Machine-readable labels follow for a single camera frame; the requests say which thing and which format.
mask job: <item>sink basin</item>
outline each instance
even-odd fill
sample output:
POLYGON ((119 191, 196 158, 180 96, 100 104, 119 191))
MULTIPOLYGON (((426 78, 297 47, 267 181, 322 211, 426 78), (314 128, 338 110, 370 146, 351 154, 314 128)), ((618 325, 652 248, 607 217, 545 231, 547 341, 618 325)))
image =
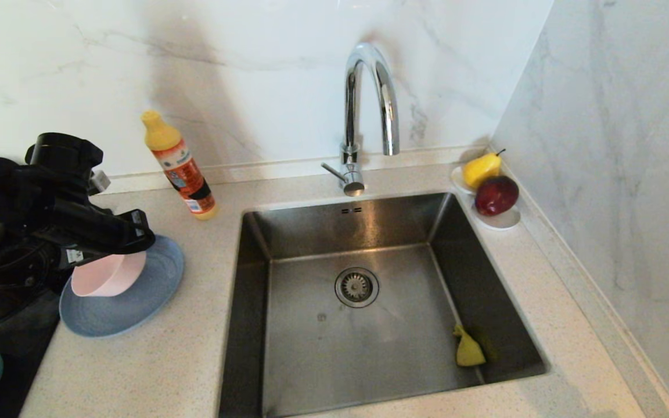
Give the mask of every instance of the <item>sink basin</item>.
POLYGON ((220 416, 294 416, 546 366, 456 197, 247 212, 220 416), (457 367, 456 323, 487 363, 457 367))

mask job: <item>chrome faucet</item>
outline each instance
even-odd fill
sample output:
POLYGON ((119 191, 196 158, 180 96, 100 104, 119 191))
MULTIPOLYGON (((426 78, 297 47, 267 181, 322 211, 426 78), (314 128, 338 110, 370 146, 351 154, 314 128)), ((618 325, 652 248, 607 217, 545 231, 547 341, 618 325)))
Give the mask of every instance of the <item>chrome faucet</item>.
POLYGON ((360 82, 361 64, 373 76, 376 93, 379 95, 382 116, 383 154, 395 156, 399 153, 399 119, 396 111, 396 94, 386 60, 373 45, 359 43, 347 59, 345 78, 345 141, 340 146, 340 171, 326 163, 322 167, 340 178, 340 186, 348 196, 360 196, 365 190, 361 165, 358 163, 360 146, 355 142, 355 112, 358 111, 355 90, 360 82))

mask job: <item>blue plate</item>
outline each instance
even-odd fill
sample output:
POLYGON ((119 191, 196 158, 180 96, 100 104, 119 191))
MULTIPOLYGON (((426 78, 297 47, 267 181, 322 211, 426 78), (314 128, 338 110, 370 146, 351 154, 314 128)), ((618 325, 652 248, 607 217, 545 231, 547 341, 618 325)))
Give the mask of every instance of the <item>blue plate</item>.
POLYGON ((74 334, 104 338, 127 333, 149 320, 175 293, 184 269, 184 257, 175 241, 156 236, 146 250, 146 265, 133 286, 118 296, 80 297, 71 279, 61 294, 61 320, 74 334))

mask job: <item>white marble backsplash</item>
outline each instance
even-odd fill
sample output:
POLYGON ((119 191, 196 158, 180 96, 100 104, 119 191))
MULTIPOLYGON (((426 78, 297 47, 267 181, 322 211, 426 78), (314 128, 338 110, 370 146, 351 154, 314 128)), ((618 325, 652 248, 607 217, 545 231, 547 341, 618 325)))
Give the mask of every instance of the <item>white marble backsplash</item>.
MULTIPOLYGON (((109 175, 159 170, 154 108, 199 164, 336 156, 344 67, 370 40, 396 78, 403 150, 494 132, 552 0, 0 0, 0 156, 41 132, 105 151, 109 175)), ((372 82, 361 132, 380 150, 372 82)))
POLYGON ((669 2, 557 0, 493 141, 669 387, 669 2))

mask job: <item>sponge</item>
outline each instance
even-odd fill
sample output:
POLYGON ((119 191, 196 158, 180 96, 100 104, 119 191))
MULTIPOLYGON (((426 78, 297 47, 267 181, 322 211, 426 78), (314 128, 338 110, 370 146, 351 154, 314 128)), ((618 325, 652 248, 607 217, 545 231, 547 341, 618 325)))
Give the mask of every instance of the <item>sponge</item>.
POLYGON ((459 349, 456 350, 456 364, 462 367, 483 365, 487 362, 479 344, 468 335, 462 326, 454 326, 454 335, 461 337, 459 349))

